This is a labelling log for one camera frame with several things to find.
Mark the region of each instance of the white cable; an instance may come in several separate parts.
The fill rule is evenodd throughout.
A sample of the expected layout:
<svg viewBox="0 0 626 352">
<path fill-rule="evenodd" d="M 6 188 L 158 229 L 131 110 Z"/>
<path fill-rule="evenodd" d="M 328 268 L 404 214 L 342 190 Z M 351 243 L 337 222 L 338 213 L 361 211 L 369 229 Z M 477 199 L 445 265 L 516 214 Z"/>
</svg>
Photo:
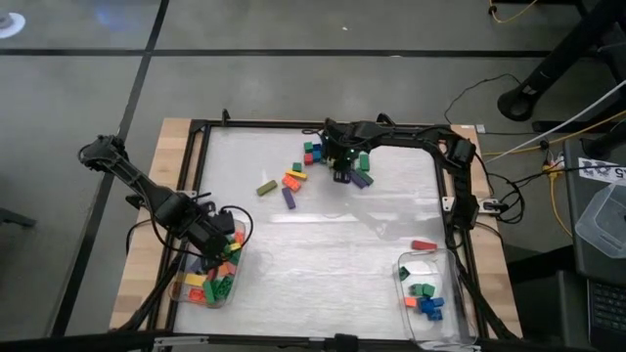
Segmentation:
<svg viewBox="0 0 626 352">
<path fill-rule="evenodd" d="M 485 160 L 485 163 L 489 163 L 489 162 L 491 162 L 491 161 L 494 161 L 494 160 L 497 160 L 497 159 L 501 158 L 502 156 L 505 156 L 505 155 L 508 155 L 508 154 L 510 154 L 510 153 L 512 153 L 512 152 L 515 152 L 516 150 L 518 150 L 518 149 L 520 149 L 520 148 L 522 148 L 522 147 L 525 147 L 525 146 L 527 146 L 527 145 L 529 145 L 529 144 L 531 144 L 531 143 L 533 143 L 533 142 L 535 142 L 535 141 L 538 141 L 538 140 L 540 140 L 540 139 L 542 139 L 542 138 L 544 138 L 544 137 L 548 136 L 549 134 L 551 134 L 551 133 L 553 133 L 553 132 L 557 131 L 558 129 L 562 128 L 563 126 L 568 125 L 569 123 L 573 122 L 574 120 L 576 120 L 576 119 L 580 118 L 580 116 L 584 115 L 584 114 L 585 114 L 585 113 L 587 113 L 589 110 L 591 110 L 591 109 L 595 108 L 595 107 L 596 107 L 599 103 L 601 103 L 604 99 L 608 98 L 611 94 L 615 93 L 615 91 L 617 91 L 619 88 L 621 88 L 622 86 L 624 86 L 624 84 L 626 84 L 626 80 L 624 80 L 624 81 L 622 81 L 621 83 L 619 83 L 618 85 L 616 85 L 616 86 L 615 86 L 615 88 L 613 88 L 613 89 L 609 90 L 609 91 L 608 91 L 608 93 L 604 94 L 601 98 L 599 98 L 599 99 L 598 99 L 598 100 L 596 100 L 593 104 L 591 104 L 591 105 L 589 105 L 588 107 L 586 107 L 584 110 L 582 110 L 582 111 L 580 111 L 580 112 L 576 113 L 573 117 L 571 117 L 570 119 L 568 119 L 566 122 L 564 122 L 564 123 L 560 124 L 559 126 L 557 126 L 557 127 L 553 128 L 553 129 L 551 129 L 551 130 L 550 130 L 550 131 L 548 131 L 548 132 L 545 132 L 545 133 L 543 133 L 543 134 L 541 134 L 541 135 L 539 135 L 539 136 L 537 136 L 537 137 L 535 137 L 535 138 L 531 139 L 531 140 L 530 140 L 530 141 L 528 141 L 528 142 L 524 142 L 524 143 L 520 144 L 519 146 L 517 146 L 517 147 L 515 147 L 515 148 L 513 148 L 513 149 L 511 149 L 511 150 L 509 150 L 509 151 L 506 151 L 506 152 L 504 152 L 504 153 L 502 153 L 502 154 L 500 154 L 500 155 L 498 155 L 498 156 L 496 156 L 496 157 L 493 157 L 493 158 L 491 158 L 491 159 L 489 159 L 489 160 Z"/>
</svg>

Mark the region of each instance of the label sticker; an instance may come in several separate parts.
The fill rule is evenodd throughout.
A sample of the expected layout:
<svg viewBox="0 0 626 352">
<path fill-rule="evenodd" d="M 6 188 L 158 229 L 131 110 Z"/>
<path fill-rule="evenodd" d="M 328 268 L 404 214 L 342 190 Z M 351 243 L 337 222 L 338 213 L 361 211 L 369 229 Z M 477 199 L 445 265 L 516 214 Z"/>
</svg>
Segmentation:
<svg viewBox="0 0 626 352">
<path fill-rule="evenodd" d="M 617 165 L 613 162 L 607 162 L 602 160 L 588 159 L 584 157 L 578 158 L 578 167 L 589 166 L 614 166 Z M 617 181 L 626 181 L 626 167 L 599 167 L 578 170 L 578 176 L 584 177 L 590 180 L 596 180 L 606 183 L 613 183 Z"/>
</svg>

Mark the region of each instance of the concrete floor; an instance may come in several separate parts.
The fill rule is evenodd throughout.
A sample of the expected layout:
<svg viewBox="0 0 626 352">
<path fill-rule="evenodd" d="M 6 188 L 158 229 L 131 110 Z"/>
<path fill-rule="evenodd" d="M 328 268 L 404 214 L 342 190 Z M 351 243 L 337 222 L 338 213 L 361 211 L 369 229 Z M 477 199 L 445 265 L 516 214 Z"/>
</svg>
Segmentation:
<svg viewBox="0 0 626 352">
<path fill-rule="evenodd" d="M 26 29 L 0 49 L 144 49 L 159 1 L 9 1 Z M 186 0 L 169 4 L 158 49 L 551 50 L 577 23 L 570 6 L 537 6 L 496 25 L 483 0 Z M 499 8 L 502 17 L 517 5 Z M 35 217 L 33 230 L 0 227 L 0 339 L 46 334 L 101 175 L 75 153 L 97 134 L 115 133 L 141 57 L 0 56 L 0 206 Z M 148 170 L 165 117 L 369 119 L 384 111 L 403 122 L 445 122 L 465 87 L 512 73 L 524 78 L 539 59 L 373 57 L 154 57 L 127 140 L 131 160 Z M 533 119 L 564 119 L 614 85 L 604 64 L 576 64 L 541 100 Z M 530 131 L 504 119 L 501 79 L 472 90 L 449 113 L 488 131 Z M 528 136 L 481 136 L 501 151 Z M 489 165 L 513 179 L 539 170 L 543 156 Z M 501 226 L 508 259 L 570 242 L 552 217 L 546 180 L 527 188 L 522 224 Z M 564 181 L 559 206 L 567 214 Z M 123 270 L 123 238 L 134 223 L 113 185 L 67 333 L 105 331 Z"/>
</svg>

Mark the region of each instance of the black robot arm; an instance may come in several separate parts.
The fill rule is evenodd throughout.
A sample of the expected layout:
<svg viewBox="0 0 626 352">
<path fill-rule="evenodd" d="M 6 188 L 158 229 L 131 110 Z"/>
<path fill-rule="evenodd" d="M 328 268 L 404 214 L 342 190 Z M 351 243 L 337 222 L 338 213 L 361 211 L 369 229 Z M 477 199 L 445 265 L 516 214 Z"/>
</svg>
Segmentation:
<svg viewBox="0 0 626 352">
<path fill-rule="evenodd" d="M 425 150 L 453 178 L 455 202 L 446 222 L 461 230 L 473 229 L 478 202 L 471 194 L 470 166 L 476 146 L 448 126 L 397 127 L 388 118 L 386 122 L 339 123 L 327 118 L 321 134 L 323 157 L 335 172 L 346 173 L 360 152 L 379 146 Z"/>
<path fill-rule="evenodd" d="M 138 196 L 126 198 L 136 208 L 145 206 L 154 219 L 177 239 L 188 239 L 202 254 L 209 268 L 223 261 L 228 244 L 225 235 L 235 231 L 233 215 L 207 209 L 184 194 L 156 185 L 128 160 L 123 142 L 115 136 L 99 136 L 78 152 L 82 164 L 96 171 L 110 172 Z"/>
</svg>

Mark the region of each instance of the clear plastic container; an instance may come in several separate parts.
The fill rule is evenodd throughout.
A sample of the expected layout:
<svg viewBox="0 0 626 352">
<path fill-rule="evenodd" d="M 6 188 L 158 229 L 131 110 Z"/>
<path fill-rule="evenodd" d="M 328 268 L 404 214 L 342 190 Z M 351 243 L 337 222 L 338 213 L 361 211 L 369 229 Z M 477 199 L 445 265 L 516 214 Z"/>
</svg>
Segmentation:
<svg viewBox="0 0 626 352">
<path fill-rule="evenodd" d="M 598 191 L 576 223 L 576 234 L 610 258 L 626 258 L 626 183 Z"/>
<path fill-rule="evenodd" d="M 235 220 L 235 233 L 228 236 L 229 240 L 233 241 L 235 239 L 235 234 L 237 233 L 242 234 L 242 236 L 245 236 L 244 234 L 246 234 L 246 225 L 239 220 Z M 200 253 L 198 249 L 191 244 L 188 245 L 187 249 L 193 253 Z M 206 308 L 220 308 L 230 303 L 232 297 L 234 296 L 235 288 L 237 287 L 237 281 L 239 278 L 239 275 L 237 275 L 237 269 L 244 261 L 245 249 L 246 247 L 243 246 L 237 265 L 227 262 L 224 264 L 225 267 L 222 268 L 222 270 L 213 269 L 208 272 L 201 267 L 199 258 L 187 254 L 185 260 L 181 262 L 176 278 L 170 284 L 168 289 L 169 297 L 177 302 L 194 303 Z M 203 276 L 205 280 L 206 278 L 209 278 L 212 281 L 221 281 L 225 275 L 233 275 L 234 278 L 231 289 L 224 299 L 219 299 L 214 304 L 207 304 L 206 299 L 204 298 L 204 290 L 202 286 L 188 285 L 185 283 L 185 276 L 187 274 L 200 275 Z"/>
<path fill-rule="evenodd" d="M 403 267 L 411 274 L 401 281 L 399 270 Z M 473 325 L 468 322 L 452 252 L 448 249 L 406 252 L 400 255 L 394 266 L 394 277 L 399 304 L 404 308 L 401 312 L 407 338 L 423 349 L 475 343 L 476 334 Z M 443 317 L 441 321 L 430 321 L 419 308 L 405 304 L 405 298 L 414 297 L 410 293 L 414 284 L 430 284 L 435 287 L 433 298 L 444 299 L 445 304 L 439 308 Z"/>
</svg>

